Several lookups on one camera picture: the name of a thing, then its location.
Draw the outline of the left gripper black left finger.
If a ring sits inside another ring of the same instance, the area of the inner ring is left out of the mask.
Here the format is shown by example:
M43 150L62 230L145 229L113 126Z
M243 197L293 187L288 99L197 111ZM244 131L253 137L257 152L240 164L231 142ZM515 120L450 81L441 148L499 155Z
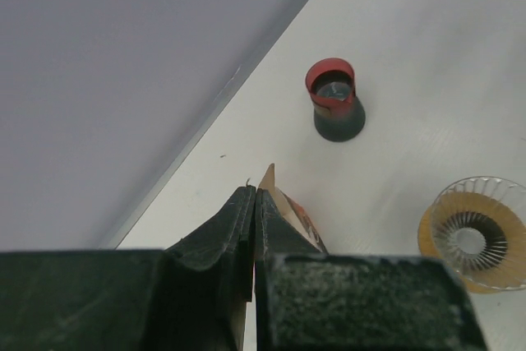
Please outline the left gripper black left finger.
M4 252L4 350L240 350L256 189L161 249Z

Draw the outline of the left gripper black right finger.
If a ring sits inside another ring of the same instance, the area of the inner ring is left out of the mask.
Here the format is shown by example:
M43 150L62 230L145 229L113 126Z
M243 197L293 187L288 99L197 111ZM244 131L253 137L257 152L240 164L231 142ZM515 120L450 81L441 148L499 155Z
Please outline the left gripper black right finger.
M484 350L468 293L421 256L330 255L256 198L260 350Z

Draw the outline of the orange coffee filter box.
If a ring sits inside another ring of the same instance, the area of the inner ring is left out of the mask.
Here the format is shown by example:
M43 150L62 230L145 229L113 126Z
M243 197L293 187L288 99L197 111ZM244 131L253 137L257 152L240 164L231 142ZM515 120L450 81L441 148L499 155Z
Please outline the orange coffee filter box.
M305 209L276 186L274 163L268 166L258 187L270 194L281 216L310 244L320 252L328 252Z

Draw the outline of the clear ribbed glass dripper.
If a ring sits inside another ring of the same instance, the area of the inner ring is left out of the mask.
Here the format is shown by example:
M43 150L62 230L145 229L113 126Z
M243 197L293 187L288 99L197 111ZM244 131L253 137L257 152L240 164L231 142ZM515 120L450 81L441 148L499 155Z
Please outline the clear ribbed glass dripper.
M439 258L482 286L525 286L525 186L505 178L463 178L433 201L429 224Z

